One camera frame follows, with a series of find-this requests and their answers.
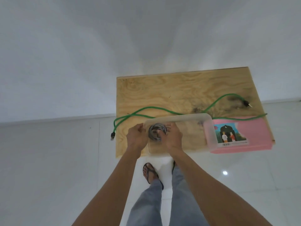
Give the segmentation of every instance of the person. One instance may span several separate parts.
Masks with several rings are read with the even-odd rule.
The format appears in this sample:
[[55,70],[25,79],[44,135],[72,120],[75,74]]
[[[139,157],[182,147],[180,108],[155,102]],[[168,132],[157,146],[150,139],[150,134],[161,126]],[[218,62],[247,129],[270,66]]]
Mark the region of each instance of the person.
[[228,142],[228,137],[225,135],[225,132],[223,132],[222,139],[224,140],[224,143]]
[[[239,195],[206,173],[182,150],[182,133],[175,123],[158,131],[174,163],[170,225],[260,225],[271,224]],[[143,124],[129,129],[128,146],[111,176],[77,217],[73,226],[120,224],[129,194],[135,164],[148,142]],[[143,175],[150,183],[133,206],[128,226],[162,225],[161,194],[164,188],[155,168],[147,163]]]
[[232,142],[235,142],[235,136],[233,135],[232,132],[230,132],[230,138],[232,139]]

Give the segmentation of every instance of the jeans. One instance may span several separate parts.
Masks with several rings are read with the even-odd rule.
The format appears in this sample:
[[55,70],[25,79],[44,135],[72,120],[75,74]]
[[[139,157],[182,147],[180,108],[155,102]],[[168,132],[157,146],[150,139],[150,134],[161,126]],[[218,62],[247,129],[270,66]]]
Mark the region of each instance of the jeans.
[[[162,226],[162,186],[158,179],[143,191],[131,209],[127,226]],[[172,174],[172,202],[170,226],[209,226],[191,193],[180,168],[175,166]]]

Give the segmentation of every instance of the person's left hand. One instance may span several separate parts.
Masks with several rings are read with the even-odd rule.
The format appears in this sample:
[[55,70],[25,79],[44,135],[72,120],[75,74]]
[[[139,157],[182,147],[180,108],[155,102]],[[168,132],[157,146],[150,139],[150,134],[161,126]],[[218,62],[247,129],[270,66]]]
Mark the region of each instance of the person's left hand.
[[138,152],[140,156],[141,151],[148,143],[148,135],[146,129],[143,128],[143,123],[130,128],[126,138],[128,140],[127,150]]

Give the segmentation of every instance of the pink box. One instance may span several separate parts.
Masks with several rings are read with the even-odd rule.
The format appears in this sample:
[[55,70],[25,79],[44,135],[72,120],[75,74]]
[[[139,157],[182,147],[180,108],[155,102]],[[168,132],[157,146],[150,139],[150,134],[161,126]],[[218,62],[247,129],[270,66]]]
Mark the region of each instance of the pink box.
[[250,121],[213,120],[218,141],[214,154],[271,150],[270,131],[263,118]]

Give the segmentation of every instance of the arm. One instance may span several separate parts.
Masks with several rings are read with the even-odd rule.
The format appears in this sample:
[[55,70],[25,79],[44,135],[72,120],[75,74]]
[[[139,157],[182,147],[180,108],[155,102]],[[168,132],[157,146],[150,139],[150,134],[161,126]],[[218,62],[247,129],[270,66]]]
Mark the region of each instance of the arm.
[[126,137],[128,147],[125,153],[103,187],[77,217],[73,226],[118,226],[120,224],[136,161],[148,142],[143,124],[130,128]]
[[271,224],[251,205],[214,179],[182,150],[182,133],[175,123],[167,124],[169,133],[158,131],[169,154],[181,169],[189,188],[210,225]]

